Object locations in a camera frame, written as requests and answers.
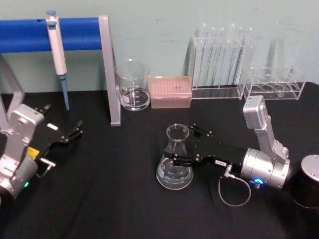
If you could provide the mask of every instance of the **black tablecloth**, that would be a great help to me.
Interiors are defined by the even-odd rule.
[[[47,116],[68,130],[83,120],[83,137],[50,159],[57,166],[33,180],[14,204],[0,212],[5,239],[300,239],[319,238],[319,212],[297,206],[288,192],[252,189],[241,208],[224,205],[217,180],[222,170],[195,171],[180,191],[162,187],[155,171],[166,147],[166,128],[196,123],[225,143],[259,149],[246,127],[244,100],[192,101],[189,109],[122,109],[122,126],[111,127],[106,93],[70,92],[70,113],[61,93],[27,94],[31,107],[52,104]],[[275,138],[289,149],[292,163],[319,153],[319,86],[307,83],[299,101],[266,101]],[[1,148],[4,137],[1,137]],[[245,200],[247,189],[222,182],[230,203]]]

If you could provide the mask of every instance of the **glass flask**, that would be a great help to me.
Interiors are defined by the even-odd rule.
[[[166,151],[177,155],[187,155],[185,142],[189,136],[189,130],[182,124],[173,124],[167,128],[168,146]],[[163,154],[156,171],[159,183],[171,190],[183,189],[193,179],[193,169],[173,165],[173,160],[166,158]]]

